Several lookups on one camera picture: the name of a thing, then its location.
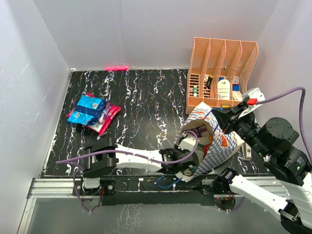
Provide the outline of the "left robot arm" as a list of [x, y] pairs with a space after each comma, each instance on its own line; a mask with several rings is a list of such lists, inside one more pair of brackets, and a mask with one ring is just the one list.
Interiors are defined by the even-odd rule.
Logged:
[[84, 158], [82, 187], [89, 194], [94, 195], [100, 191], [100, 178], [110, 175], [116, 168], [135, 168], [153, 173], [175, 175], [199, 165], [199, 158], [194, 152], [186, 157], [193, 147], [180, 149], [178, 146], [162, 150], [138, 150], [115, 144], [111, 138], [103, 148], [92, 149], [88, 146], [85, 154], [97, 153], [105, 150], [116, 150], [113, 153], [92, 155]]

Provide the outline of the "blue snack bag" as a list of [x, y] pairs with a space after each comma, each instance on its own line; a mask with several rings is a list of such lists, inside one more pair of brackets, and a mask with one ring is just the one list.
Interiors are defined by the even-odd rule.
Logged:
[[94, 125], [103, 110], [105, 109], [106, 101], [104, 99], [90, 97], [87, 95], [81, 96], [74, 111], [67, 119], [67, 123]]

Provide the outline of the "magenta purple candy pack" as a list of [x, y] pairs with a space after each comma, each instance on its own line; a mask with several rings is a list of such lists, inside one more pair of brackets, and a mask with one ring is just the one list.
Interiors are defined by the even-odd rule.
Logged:
[[107, 102], [100, 117], [98, 118], [99, 123], [103, 124], [105, 122], [107, 115], [109, 114], [110, 108], [111, 108], [111, 103]]

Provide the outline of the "pink snack bag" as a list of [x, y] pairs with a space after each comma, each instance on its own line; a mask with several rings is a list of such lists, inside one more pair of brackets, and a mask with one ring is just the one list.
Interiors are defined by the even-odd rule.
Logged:
[[67, 114], [66, 118], [68, 124], [83, 125], [101, 136], [120, 110], [121, 107], [86, 93], [81, 96], [76, 107]]

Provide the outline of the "blue checkered paper bag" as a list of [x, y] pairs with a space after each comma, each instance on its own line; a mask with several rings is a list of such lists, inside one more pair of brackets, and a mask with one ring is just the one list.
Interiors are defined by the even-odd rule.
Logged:
[[224, 134], [218, 126], [217, 120], [212, 113], [212, 107], [204, 102], [197, 105], [181, 127], [181, 131], [175, 137], [175, 144], [181, 141], [181, 137], [185, 131], [192, 131], [196, 133], [196, 127], [206, 125], [209, 135], [207, 137], [198, 138], [198, 144], [210, 144], [209, 150], [202, 161], [192, 173], [184, 173], [182, 171], [175, 174], [175, 176], [183, 182], [189, 182], [193, 178], [213, 170], [220, 166], [230, 157], [232, 157], [244, 143], [244, 141], [232, 132]]

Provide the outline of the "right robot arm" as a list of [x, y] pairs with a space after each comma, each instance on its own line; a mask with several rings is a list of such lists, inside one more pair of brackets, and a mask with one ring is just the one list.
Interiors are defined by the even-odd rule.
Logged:
[[225, 134], [237, 133], [259, 156], [269, 159], [264, 166], [287, 189], [285, 199], [253, 184], [233, 169], [226, 168], [214, 181], [222, 193], [240, 194], [280, 220], [291, 234], [312, 232], [312, 165], [307, 155], [293, 143], [299, 133], [284, 118], [270, 118], [262, 127], [255, 122], [254, 113], [245, 116], [245, 102], [235, 107], [212, 111]]

